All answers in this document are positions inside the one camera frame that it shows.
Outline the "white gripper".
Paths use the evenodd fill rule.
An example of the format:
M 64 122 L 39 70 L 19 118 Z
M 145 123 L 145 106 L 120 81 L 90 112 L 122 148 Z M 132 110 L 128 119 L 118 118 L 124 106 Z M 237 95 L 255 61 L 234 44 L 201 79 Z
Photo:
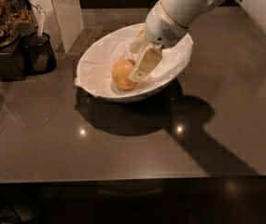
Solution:
M 188 32 L 189 12 L 162 0 L 150 10 L 145 28 L 142 27 L 129 46 L 131 53 L 139 53 L 129 80 L 144 80 L 161 62 L 162 51 L 149 47 L 149 42 L 174 47 Z

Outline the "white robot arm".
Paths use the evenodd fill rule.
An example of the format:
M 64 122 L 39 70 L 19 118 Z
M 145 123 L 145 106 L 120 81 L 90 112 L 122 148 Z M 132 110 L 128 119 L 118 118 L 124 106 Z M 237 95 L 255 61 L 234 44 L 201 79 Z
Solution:
M 130 45 L 138 55 L 130 80 L 145 79 L 161 62 L 161 51 L 178 44 L 202 14 L 219 6 L 240 7 L 266 35 L 266 0 L 159 0 Z

